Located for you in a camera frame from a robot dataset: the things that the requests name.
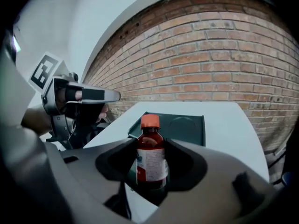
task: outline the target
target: brick wall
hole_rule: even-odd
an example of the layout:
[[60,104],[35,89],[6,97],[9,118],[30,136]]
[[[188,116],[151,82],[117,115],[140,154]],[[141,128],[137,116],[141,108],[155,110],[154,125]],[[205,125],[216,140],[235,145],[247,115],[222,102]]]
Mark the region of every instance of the brick wall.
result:
[[126,22],[84,82],[121,92],[119,117],[138,101],[235,101],[264,149],[299,113],[299,46],[259,0],[164,0]]

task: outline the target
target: orange bottle cap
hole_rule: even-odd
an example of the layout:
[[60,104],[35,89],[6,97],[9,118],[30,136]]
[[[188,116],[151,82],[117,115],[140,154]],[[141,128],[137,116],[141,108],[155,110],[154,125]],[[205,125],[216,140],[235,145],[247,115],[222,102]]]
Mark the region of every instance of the orange bottle cap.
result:
[[141,117],[141,128],[146,127],[154,127],[159,128],[160,127],[160,120],[159,116],[156,114],[145,114]]

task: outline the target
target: white label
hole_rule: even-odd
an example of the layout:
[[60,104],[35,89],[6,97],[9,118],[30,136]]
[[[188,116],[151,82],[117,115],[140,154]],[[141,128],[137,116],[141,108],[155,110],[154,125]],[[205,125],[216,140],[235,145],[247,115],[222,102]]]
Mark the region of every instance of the white label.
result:
[[159,181],[167,177],[165,149],[137,149],[136,172],[141,181]]

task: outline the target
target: white table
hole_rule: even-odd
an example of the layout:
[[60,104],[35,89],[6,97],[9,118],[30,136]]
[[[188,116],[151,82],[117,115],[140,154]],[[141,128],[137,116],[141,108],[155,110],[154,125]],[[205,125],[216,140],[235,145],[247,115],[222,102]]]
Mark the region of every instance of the white table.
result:
[[[234,102],[139,102],[110,124],[84,148],[128,137],[129,128],[145,113],[205,116],[206,147],[239,159],[269,182],[266,158],[250,121]],[[132,220],[144,222],[157,206],[125,185]]]

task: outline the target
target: bottle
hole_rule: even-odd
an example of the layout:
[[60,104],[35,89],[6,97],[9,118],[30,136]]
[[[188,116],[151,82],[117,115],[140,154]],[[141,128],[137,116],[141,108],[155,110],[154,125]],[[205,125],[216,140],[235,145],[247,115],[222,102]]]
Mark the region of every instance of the bottle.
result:
[[159,134],[159,116],[141,117],[142,134],[138,138],[136,157],[137,185],[150,190],[166,185],[168,169],[163,137]]

